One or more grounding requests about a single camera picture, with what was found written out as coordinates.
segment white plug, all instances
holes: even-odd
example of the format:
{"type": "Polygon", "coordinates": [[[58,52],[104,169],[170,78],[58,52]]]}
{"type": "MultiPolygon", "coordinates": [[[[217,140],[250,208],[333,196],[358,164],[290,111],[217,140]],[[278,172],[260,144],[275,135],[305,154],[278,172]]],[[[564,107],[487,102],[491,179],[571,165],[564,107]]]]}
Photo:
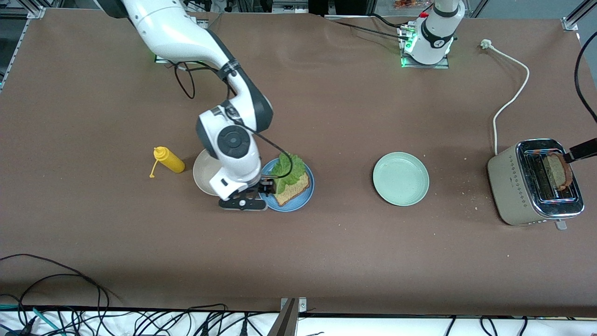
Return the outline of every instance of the white plug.
{"type": "Polygon", "coordinates": [[[491,40],[490,39],[483,39],[483,41],[481,41],[481,48],[482,49],[493,49],[493,45],[491,45],[491,40]]]}

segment white power cord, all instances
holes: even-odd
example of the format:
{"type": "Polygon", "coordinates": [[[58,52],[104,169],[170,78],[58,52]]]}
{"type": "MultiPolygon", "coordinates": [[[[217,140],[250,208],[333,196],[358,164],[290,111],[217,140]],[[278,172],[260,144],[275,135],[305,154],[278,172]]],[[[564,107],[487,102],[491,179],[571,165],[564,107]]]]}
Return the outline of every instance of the white power cord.
{"type": "Polygon", "coordinates": [[[528,67],[524,64],[522,64],[522,62],[502,53],[501,51],[499,51],[498,49],[496,49],[493,45],[491,45],[491,40],[489,39],[484,39],[483,41],[481,41],[481,48],[482,49],[490,49],[495,51],[496,53],[504,56],[505,58],[512,60],[518,64],[520,64],[526,71],[527,71],[527,77],[525,78],[524,82],[522,83],[522,86],[520,89],[518,89],[518,92],[516,92],[516,94],[514,95],[514,97],[508,102],[506,103],[504,106],[502,106],[496,113],[496,115],[493,117],[493,151],[495,153],[495,155],[497,155],[497,126],[496,126],[496,120],[497,117],[500,115],[500,113],[502,111],[504,111],[505,108],[507,108],[511,103],[514,102],[514,100],[516,100],[516,98],[518,98],[518,95],[521,94],[522,89],[526,86],[527,82],[528,82],[528,77],[531,75],[531,71],[528,69],[528,67]]]}

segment gray floor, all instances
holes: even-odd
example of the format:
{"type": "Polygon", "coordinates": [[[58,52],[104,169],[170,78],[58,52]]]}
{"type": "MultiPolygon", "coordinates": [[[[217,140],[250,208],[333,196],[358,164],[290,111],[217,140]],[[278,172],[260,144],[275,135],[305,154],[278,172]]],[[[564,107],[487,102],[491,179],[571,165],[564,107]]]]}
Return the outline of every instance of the gray floor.
{"type": "MultiPolygon", "coordinates": [[[[418,7],[397,10],[395,0],[378,0],[376,12],[381,15],[416,16],[420,10],[430,3],[421,1],[418,7]]],[[[469,0],[474,7],[479,0],[469,0]]],[[[490,0],[480,17],[492,19],[559,19],[570,13],[580,0],[490,0]]],[[[69,8],[96,8],[93,0],[64,0],[64,6],[69,8]]],[[[6,67],[13,54],[17,40],[23,29],[22,20],[0,19],[0,74],[6,67]]],[[[578,25],[581,42],[597,30],[597,10],[593,10],[578,25]]],[[[597,41],[593,42],[585,52],[585,56],[592,70],[593,79],[597,85],[597,41]]]]}

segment blue cable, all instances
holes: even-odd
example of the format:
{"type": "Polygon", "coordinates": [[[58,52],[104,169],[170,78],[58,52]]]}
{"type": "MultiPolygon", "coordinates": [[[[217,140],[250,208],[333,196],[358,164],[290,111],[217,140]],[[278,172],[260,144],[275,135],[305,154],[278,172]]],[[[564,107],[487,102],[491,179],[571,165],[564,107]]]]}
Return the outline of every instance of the blue cable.
{"type": "Polygon", "coordinates": [[[58,331],[60,330],[60,328],[58,328],[58,326],[56,326],[55,324],[52,323],[52,321],[48,320],[42,313],[39,312],[39,310],[33,308],[33,312],[40,318],[42,319],[45,323],[47,323],[50,327],[54,328],[54,330],[58,331]]]}
{"type": "Polygon", "coordinates": [[[10,332],[10,333],[14,334],[15,336],[19,336],[19,333],[18,333],[18,332],[14,331],[14,330],[12,330],[12,329],[10,329],[10,328],[8,328],[7,326],[5,326],[5,325],[3,325],[3,324],[0,324],[0,328],[4,328],[4,329],[8,330],[8,332],[10,332]]]}

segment bread slice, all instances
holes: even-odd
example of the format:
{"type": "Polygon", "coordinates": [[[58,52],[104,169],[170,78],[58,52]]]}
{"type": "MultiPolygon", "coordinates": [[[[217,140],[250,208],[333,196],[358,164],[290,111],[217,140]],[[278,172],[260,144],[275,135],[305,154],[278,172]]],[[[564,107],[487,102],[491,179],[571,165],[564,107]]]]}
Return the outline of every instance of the bread slice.
{"type": "Polygon", "coordinates": [[[303,191],[307,190],[309,185],[310,185],[309,175],[307,175],[307,173],[304,173],[298,179],[298,182],[296,182],[293,185],[287,185],[286,188],[284,188],[283,193],[274,194],[273,196],[276,198],[276,201],[278,201],[278,204],[280,206],[284,206],[286,203],[288,203],[294,197],[297,197],[303,191]]]}
{"type": "Polygon", "coordinates": [[[572,184],[572,168],[560,153],[551,153],[543,158],[549,182],[562,191],[572,184]]]}

